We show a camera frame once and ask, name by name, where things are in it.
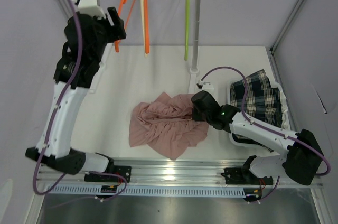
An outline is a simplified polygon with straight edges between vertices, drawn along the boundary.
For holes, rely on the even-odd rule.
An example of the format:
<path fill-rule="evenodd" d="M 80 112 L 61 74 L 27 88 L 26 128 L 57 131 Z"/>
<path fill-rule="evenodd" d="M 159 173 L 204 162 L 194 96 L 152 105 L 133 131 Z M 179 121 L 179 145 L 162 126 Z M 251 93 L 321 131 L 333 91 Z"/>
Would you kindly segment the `pink pleated skirt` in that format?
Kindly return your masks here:
<path fill-rule="evenodd" d="M 161 93 L 153 102 L 141 102 L 132 111 L 129 146 L 148 145 L 158 154 L 176 160 L 189 147 L 207 138 L 209 124 L 192 118 L 192 94 L 170 97 Z"/>

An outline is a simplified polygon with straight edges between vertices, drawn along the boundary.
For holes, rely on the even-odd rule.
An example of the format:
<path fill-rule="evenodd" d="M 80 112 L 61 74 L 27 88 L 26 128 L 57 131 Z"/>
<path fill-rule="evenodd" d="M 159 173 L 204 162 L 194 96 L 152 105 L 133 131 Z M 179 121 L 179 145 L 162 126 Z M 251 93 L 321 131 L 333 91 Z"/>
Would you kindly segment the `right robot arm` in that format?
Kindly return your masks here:
<path fill-rule="evenodd" d="M 241 170 L 246 183 L 266 176 L 287 176 L 308 186 L 317 176 L 324 155 L 312 132 L 302 129 L 297 133 L 251 118 L 234 106 L 220 106 L 206 91 L 193 95 L 191 101 L 194 121 L 207 122 L 216 130 L 247 137 L 276 152 L 275 156 L 253 155 L 246 160 Z"/>

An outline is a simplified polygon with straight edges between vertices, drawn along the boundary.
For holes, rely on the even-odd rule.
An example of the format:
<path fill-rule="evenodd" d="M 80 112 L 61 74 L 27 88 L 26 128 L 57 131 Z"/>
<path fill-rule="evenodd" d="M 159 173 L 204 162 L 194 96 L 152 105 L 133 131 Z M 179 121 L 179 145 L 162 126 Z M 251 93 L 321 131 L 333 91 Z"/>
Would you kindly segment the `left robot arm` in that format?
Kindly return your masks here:
<path fill-rule="evenodd" d="M 113 160 L 98 153 L 85 153 L 71 147 L 76 118 L 89 92 L 107 44 L 126 38 L 124 21 L 114 7 L 105 17 L 78 12 L 68 19 L 64 29 L 67 38 L 62 57 L 54 73 L 53 103 L 43 135 L 25 156 L 36 162 L 75 175 L 81 171 L 96 172 L 104 182 L 115 175 Z"/>

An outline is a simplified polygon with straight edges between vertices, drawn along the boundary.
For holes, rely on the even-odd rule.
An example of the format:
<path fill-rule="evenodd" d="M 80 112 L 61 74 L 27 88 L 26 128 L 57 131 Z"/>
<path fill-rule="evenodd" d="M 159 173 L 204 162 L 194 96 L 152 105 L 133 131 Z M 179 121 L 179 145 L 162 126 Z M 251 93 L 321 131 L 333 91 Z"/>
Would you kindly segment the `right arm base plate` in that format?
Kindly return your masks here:
<path fill-rule="evenodd" d="M 272 185 L 272 177 L 259 178 L 249 171 L 249 165 L 253 162 L 256 155 L 250 156 L 241 167 L 227 167 L 224 168 L 220 174 L 224 177 L 227 185 Z"/>

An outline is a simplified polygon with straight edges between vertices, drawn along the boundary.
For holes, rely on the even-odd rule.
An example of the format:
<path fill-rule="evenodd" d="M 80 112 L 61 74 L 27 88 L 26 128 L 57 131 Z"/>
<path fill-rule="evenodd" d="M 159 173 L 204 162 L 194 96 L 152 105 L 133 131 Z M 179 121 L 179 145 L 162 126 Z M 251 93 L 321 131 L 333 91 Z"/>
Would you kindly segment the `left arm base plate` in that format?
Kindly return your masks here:
<path fill-rule="evenodd" d="M 89 172 L 84 176 L 85 182 L 106 182 L 106 183 L 118 183 L 130 182 L 132 174 L 132 167 L 127 165 L 115 165 L 114 161 L 110 160 L 107 168 L 102 172 Z"/>

